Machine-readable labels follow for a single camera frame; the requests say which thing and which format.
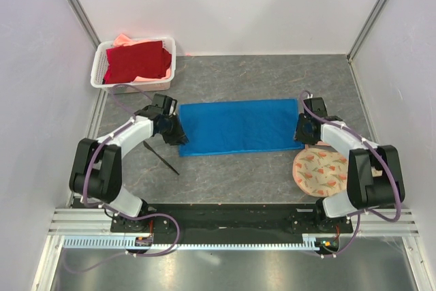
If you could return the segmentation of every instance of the clothes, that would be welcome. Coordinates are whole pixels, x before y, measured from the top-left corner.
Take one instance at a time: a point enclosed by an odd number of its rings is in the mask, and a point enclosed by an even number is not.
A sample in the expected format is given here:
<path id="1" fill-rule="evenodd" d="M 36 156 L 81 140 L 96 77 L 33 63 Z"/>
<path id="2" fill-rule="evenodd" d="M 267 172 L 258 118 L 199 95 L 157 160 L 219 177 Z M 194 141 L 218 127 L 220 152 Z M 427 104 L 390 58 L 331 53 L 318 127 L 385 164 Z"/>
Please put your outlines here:
<path id="1" fill-rule="evenodd" d="M 106 84 L 148 82 L 171 76 L 172 56 L 163 48 L 162 41 L 134 41 L 121 34 L 106 54 L 109 62 L 104 76 Z"/>
<path id="2" fill-rule="evenodd" d="M 189 139 L 180 156 L 303 148 L 294 141 L 297 99 L 181 105 L 180 120 Z"/>

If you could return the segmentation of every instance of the reflective floor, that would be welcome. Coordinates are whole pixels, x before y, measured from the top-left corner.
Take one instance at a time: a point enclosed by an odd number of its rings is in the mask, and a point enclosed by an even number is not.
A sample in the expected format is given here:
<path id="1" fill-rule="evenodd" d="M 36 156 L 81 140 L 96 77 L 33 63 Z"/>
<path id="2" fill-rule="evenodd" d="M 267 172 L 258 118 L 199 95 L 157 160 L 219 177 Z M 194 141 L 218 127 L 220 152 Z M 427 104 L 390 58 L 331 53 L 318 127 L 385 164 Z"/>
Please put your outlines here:
<path id="1" fill-rule="evenodd" d="M 85 269 L 118 251 L 68 249 L 65 260 L 73 269 Z M 57 278 L 62 291 L 418 290 L 401 239 L 392 238 L 358 239 L 338 258 L 323 260 L 296 251 L 185 250 L 157 258 L 121 256 L 80 275 L 60 267 Z"/>

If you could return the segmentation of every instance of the gray table surface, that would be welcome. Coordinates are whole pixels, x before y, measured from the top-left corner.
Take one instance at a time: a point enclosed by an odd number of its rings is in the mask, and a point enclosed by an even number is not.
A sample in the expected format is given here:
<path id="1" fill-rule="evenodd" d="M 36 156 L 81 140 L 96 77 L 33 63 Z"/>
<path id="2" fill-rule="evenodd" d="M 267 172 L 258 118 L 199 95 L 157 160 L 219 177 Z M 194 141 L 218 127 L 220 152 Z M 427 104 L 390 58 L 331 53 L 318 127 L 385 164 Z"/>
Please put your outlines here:
<path id="1" fill-rule="evenodd" d="M 85 269 L 120 250 L 68 249 L 65 262 Z M 53 291 L 417 291 L 401 238 L 357 239 L 338 258 L 299 251 L 180 250 L 117 259 L 79 275 L 58 267 Z"/>
<path id="2" fill-rule="evenodd" d="M 167 94 L 180 104 L 298 97 L 308 89 L 326 101 L 329 114 L 369 137 L 345 55 L 178 57 Z M 119 95 L 137 110 L 149 103 L 141 94 Z M 99 135 L 129 115 L 109 97 Z M 179 157 L 161 136 L 149 144 L 179 172 L 177 176 L 142 145 L 123 160 L 123 183 L 147 202 L 313 202 L 292 178 L 298 151 Z"/>

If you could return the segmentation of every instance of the gray marble tabletop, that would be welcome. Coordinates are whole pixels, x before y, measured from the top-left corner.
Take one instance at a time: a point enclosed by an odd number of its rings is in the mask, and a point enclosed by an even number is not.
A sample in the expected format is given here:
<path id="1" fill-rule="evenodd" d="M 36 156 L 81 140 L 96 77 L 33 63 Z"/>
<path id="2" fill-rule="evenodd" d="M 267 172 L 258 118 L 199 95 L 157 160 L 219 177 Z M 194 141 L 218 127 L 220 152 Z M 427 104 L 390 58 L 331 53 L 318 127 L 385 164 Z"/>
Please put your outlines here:
<path id="1" fill-rule="evenodd" d="M 369 137 L 345 55 L 178 57 L 171 88 L 160 93 L 179 104 L 298 97 L 303 89 L 326 101 L 329 114 Z M 137 110 L 141 94 L 118 95 Z M 99 135 L 129 115 L 108 97 Z M 147 202 L 314 202 L 292 178 L 298 151 L 179 157 L 161 136 L 149 144 L 179 172 L 177 176 L 141 144 L 123 160 L 123 183 Z"/>

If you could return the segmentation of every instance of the pink cloth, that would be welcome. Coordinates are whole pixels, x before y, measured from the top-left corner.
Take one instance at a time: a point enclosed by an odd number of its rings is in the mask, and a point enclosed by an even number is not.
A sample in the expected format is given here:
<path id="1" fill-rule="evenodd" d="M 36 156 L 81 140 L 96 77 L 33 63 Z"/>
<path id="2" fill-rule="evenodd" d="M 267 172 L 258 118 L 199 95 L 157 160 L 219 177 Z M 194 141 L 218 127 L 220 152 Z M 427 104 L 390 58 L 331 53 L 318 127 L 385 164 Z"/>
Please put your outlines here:
<path id="1" fill-rule="evenodd" d="M 150 41 L 155 41 L 155 40 L 145 39 L 145 40 L 135 41 L 130 39 L 124 34 L 120 34 L 118 37 L 116 37 L 114 41 L 114 47 L 133 46 L 134 44 L 141 44 L 143 42 L 150 42 Z M 161 81 L 170 78 L 170 76 L 171 76 L 171 66 L 166 70 L 166 74 L 163 78 L 142 78 L 141 76 L 136 76 L 134 82 Z"/>

